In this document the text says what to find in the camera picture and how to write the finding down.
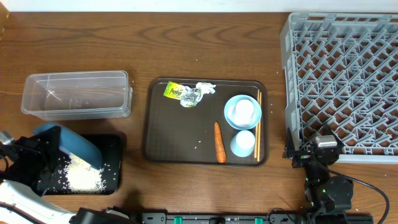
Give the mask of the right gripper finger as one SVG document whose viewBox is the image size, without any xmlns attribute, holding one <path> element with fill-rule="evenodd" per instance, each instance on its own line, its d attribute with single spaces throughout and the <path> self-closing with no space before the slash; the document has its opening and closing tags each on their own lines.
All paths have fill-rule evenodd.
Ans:
<svg viewBox="0 0 398 224">
<path fill-rule="evenodd" d="M 323 125 L 322 133 L 323 138 L 326 140 L 325 145 L 343 145 L 341 139 L 332 131 L 329 125 Z"/>
<path fill-rule="evenodd" d="M 295 145 L 294 139 L 292 137 L 292 132 L 290 128 L 287 128 L 287 141 L 285 144 L 284 152 L 282 157 L 283 158 L 292 158 L 295 155 Z"/>
</svg>

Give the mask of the dark blue plate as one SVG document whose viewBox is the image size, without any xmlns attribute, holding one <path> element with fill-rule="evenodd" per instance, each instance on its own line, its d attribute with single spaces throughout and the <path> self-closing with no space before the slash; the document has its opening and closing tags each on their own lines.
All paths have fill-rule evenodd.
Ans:
<svg viewBox="0 0 398 224">
<path fill-rule="evenodd" d="M 100 169 L 103 163 L 101 151 L 91 142 L 58 123 L 46 122 L 36 127 L 32 132 L 40 134 L 55 126 L 60 127 L 59 149 L 67 155 L 73 154 L 87 162 L 95 169 Z"/>
</svg>

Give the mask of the pile of white rice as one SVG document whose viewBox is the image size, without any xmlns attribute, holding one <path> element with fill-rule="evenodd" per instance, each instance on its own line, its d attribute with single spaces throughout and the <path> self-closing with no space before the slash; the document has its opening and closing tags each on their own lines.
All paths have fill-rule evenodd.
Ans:
<svg viewBox="0 0 398 224">
<path fill-rule="evenodd" d="M 104 190 L 103 169 L 95 169 L 74 154 L 69 155 L 64 171 L 67 188 L 74 193 L 99 193 Z"/>
</svg>

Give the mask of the yellow foil snack wrapper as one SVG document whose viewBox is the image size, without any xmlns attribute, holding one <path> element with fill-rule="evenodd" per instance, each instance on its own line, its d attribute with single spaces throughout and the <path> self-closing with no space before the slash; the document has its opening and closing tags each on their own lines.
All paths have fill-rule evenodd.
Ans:
<svg viewBox="0 0 398 224">
<path fill-rule="evenodd" d="M 179 100 L 180 104 L 186 108 L 196 106 L 203 98 L 199 88 L 190 88 L 175 82 L 168 82 L 163 95 L 167 98 Z"/>
</svg>

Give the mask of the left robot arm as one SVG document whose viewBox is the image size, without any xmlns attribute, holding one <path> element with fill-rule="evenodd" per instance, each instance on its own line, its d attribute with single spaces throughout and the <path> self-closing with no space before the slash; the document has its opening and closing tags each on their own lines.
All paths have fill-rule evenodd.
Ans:
<svg viewBox="0 0 398 224">
<path fill-rule="evenodd" d="M 43 199 L 38 184 L 46 182 L 61 153 L 73 154 L 95 169 L 101 168 L 101 151 L 89 140 L 59 124 L 44 124 L 29 138 L 18 140 L 1 132 L 1 156 L 13 165 L 1 172 L 1 206 L 32 223 L 132 223 L 129 216 L 85 208 L 69 212 Z"/>
</svg>

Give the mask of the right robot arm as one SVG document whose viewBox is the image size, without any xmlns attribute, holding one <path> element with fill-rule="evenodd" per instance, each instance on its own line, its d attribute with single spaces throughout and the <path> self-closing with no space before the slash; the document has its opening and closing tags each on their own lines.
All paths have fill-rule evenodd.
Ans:
<svg viewBox="0 0 398 224">
<path fill-rule="evenodd" d="M 292 132 L 287 130 L 283 157 L 292 160 L 293 168 L 305 170 L 305 197 L 311 207 L 299 215 L 295 223 L 347 223 L 345 211 L 352 207 L 353 181 L 330 175 L 328 166 L 339 159 L 341 140 L 328 127 L 317 136 L 308 149 L 297 151 Z"/>
</svg>

